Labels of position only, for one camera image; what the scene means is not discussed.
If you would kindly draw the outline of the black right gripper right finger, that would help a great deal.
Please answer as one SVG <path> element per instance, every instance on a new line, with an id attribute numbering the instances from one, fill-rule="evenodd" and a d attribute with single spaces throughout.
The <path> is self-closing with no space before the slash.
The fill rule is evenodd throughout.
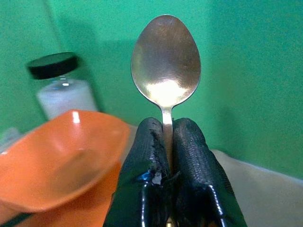
<path id="1" fill-rule="evenodd" d="M 231 183 L 199 126 L 189 118 L 173 123 L 175 212 L 179 227 L 248 227 Z"/>

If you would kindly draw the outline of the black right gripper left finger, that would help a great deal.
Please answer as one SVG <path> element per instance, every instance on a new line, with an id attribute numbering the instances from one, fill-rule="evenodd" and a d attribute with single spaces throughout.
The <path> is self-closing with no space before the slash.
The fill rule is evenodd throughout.
<path id="1" fill-rule="evenodd" d="M 120 170 L 103 227 L 166 227 L 169 179 L 162 124 L 146 118 Z"/>

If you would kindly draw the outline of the silver metal spoon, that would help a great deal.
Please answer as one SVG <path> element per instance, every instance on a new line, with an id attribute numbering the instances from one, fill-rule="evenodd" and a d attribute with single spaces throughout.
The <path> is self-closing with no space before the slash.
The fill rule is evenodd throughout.
<path id="1" fill-rule="evenodd" d="M 139 92 L 161 111 L 167 159 L 174 171 L 172 110 L 192 96 L 201 79 L 197 45 L 180 19 L 160 15 L 144 28 L 132 53 L 131 74 Z"/>

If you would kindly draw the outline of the orange plastic bowl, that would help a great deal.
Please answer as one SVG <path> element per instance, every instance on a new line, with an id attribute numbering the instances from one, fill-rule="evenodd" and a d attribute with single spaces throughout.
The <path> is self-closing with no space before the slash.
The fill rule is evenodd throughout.
<path id="1" fill-rule="evenodd" d="M 129 136 L 117 117 L 70 110 L 17 140 L 0 153 L 0 227 L 92 188 L 119 163 Z"/>

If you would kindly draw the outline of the glass jar with black lid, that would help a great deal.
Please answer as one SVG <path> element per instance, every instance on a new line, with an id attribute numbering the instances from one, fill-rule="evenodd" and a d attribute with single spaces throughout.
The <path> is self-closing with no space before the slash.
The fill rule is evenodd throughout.
<path id="1" fill-rule="evenodd" d="M 26 64 L 34 94 L 47 119 L 76 109 L 97 111 L 98 107 L 79 57 L 59 52 Z"/>

